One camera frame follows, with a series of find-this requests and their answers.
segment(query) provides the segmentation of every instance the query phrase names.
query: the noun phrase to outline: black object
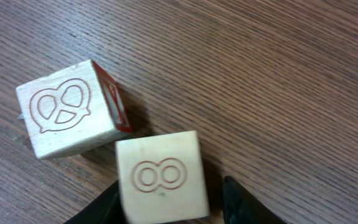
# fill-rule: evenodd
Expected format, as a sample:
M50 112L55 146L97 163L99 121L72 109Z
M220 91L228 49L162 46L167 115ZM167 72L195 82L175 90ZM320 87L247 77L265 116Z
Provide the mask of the black object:
M230 176L224 178L223 204L225 224L285 224ZM118 180L77 215L65 222L65 224L90 223L126 223L119 198Z

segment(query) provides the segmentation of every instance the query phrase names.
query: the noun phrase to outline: infinity symbol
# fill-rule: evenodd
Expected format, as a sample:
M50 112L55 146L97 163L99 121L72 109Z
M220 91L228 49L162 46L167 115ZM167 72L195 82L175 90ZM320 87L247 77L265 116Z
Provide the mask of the infinity symbol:
M71 90L77 90L76 94L69 95ZM70 129L91 114L88 109L90 97L91 90L84 80L69 79L56 89L43 89L31 97L31 118L40 127L40 133Z
M162 187L167 190L180 188L187 179L186 166L176 158L166 158L155 163L138 163L131 173L132 184L144 193L150 193Z

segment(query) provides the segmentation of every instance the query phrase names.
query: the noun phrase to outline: pretzel symbol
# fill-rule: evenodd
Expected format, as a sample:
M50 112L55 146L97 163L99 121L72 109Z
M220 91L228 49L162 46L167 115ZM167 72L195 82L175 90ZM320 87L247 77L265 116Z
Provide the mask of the pretzel symbol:
M69 90L79 90L80 94L66 96ZM40 133L46 131L63 131L76 126L86 115L90 115L91 90L82 79L72 78L56 89L47 88L38 91L30 99L30 114L34 122L40 127ZM62 113L68 113L71 118L61 121Z
M143 193L154 192L159 187L175 190L180 188L186 179L186 166L176 158L166 158L159 163L142 161L131 172L133 186Z

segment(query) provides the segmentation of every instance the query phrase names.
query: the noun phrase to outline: white cube face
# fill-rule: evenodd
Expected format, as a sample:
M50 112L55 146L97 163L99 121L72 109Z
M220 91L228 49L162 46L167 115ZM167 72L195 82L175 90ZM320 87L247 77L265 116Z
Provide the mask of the white cube face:
M208 215L196 131L116 143L121 202L129 223L166 223Z
M16 88L35 155L70 156L112 141L118 132L92 61Z

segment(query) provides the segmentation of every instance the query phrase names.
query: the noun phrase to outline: wooden table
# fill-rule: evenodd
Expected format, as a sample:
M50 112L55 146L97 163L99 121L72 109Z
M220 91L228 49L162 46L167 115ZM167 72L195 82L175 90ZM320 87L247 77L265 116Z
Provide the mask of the wooden table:
M114 144L38 161L15 87L92 58L135 137L197 130L212 215L231 175L288 223L358 223L358 0L0 0L0 223L63 223Z

